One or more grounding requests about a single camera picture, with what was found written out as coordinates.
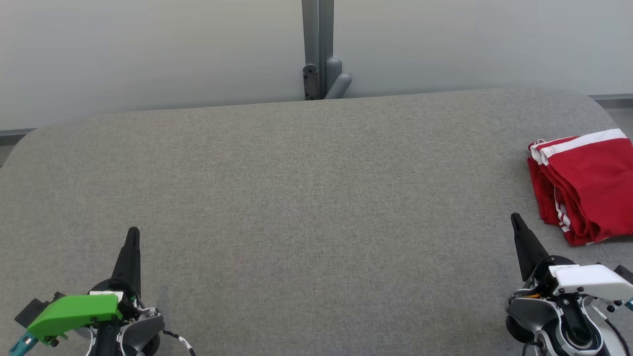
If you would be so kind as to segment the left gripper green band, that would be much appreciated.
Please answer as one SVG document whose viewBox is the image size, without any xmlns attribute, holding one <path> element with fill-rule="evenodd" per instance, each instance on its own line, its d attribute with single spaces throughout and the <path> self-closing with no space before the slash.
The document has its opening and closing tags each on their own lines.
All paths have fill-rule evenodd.
<svg viewBox="0 0 633 356">
<path fill-rule="evenodd" d="M 49 345 L 69 331 L 104 322 L 125 321 L 137 316 L 141 301 L 140 230 L 130 227 L 111 278 L 83 295 L 65 295 L 46 304 L 29 322 L 27 331 Z"/>
</svg>

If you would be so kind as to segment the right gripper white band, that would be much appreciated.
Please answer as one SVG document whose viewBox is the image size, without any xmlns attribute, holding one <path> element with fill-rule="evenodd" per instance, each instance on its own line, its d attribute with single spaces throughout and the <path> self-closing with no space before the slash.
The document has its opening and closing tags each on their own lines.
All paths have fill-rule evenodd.
<svg viewBox="0 0 633 356">
<path fill-rule="evenodd" d="M 633 298 L 633 285 L 617 275 L 615 268 L 599 262 L 582 266 L 561 256 L 547 257 L 548 252 L 519 213 L 511 214 L 511 225 L 525 298 L 573 295 L 607 302 Z"/>
</svg>

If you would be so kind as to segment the red garment with white band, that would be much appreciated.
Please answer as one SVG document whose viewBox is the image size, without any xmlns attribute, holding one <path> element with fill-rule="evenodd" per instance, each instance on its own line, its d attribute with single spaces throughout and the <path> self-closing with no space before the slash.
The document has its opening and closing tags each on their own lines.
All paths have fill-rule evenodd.
<svg viewBox="0 0 633 356">
<path fill-rule="evenodd" d="M 586 216 L 607 236 L 633 236 L 633 142 L 623 131 L 540 139 L 528 152 L 576 189 Z"/>
</svg>

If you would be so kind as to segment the grey rounded partition foot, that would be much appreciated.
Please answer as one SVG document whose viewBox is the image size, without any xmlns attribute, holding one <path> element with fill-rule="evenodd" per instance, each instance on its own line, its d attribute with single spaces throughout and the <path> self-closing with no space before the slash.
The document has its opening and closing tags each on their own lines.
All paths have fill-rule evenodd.
<svg viewBox="0 0 633 356">
<path fill-rule="evenodd" d="M 342 99 L 352 81 L 351 75 L 342 72 L 342 60 L 329 58 L 325 63 L 324 99 Z"/>
</svg>

